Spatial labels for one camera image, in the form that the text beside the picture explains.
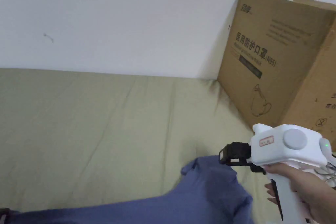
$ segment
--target gray round button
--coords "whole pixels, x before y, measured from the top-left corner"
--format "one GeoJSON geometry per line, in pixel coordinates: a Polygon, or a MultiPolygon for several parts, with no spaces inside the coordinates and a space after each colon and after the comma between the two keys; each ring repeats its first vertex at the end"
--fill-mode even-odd
{"type": "Polygon", "coordinates": [[[307,136],[298,129],[286,130],[283,134],[283,143],[292,150],[301,150],[307,145],[307,136]]]}

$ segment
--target red sticker label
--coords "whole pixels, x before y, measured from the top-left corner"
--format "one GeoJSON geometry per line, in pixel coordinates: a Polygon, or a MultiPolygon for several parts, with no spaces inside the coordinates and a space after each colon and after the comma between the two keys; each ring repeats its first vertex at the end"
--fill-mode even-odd
{"type": "Polygon", "coordinates": [[[265,137],[265,138],[261,139],[259,141],[259,146],[262,147],[262,146],[265,146],[265,145],[271,144],[271,143],[274,143],[274,137],[273,136],[265,137]]]}

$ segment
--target blue cloth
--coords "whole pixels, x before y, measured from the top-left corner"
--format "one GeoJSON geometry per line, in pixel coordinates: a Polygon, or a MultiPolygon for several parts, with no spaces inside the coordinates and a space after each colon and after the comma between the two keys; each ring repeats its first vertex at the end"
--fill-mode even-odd
{"type": "Polygon", "coordinates": [[[10,224],[252,224],[252,197],[237,173],[218,156],[199,157],[182,168],[182,181],[164,196],[76,209],[13,212],[10,224]]]}

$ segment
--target white handheld device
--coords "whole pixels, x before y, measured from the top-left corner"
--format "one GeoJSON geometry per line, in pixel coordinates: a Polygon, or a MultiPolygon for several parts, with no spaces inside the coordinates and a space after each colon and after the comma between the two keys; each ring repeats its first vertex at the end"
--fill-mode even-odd
{"type": "MultiPolygon", "coordinates": [[[[275,163],[302,170],[325,167],[328,162],[336,164],[329,141],[316,131],[286,124],[275,128],[255,124],[253,131],[255,135],[249,144],[234,142],[221,150],[220,163],[250,166],[254,172],[264,172],[261,167],[275,163]],[[239,159],[239,162],[232,162],[232,159],[239,159]]],[[[266,175],[276,194],[283,223],[313,223],[307,206],[291,190],[289,179],[278,174],[266,175]]]]}

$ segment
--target cardboard box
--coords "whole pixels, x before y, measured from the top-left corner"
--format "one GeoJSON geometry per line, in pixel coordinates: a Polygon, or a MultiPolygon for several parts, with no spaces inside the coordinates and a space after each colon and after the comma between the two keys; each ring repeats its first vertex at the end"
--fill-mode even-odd
{"type": "Polygon", "coordinates": [[[296,124],[336,151],[336,5],[239,0],[218,75],[250,126],[296,124]]]}

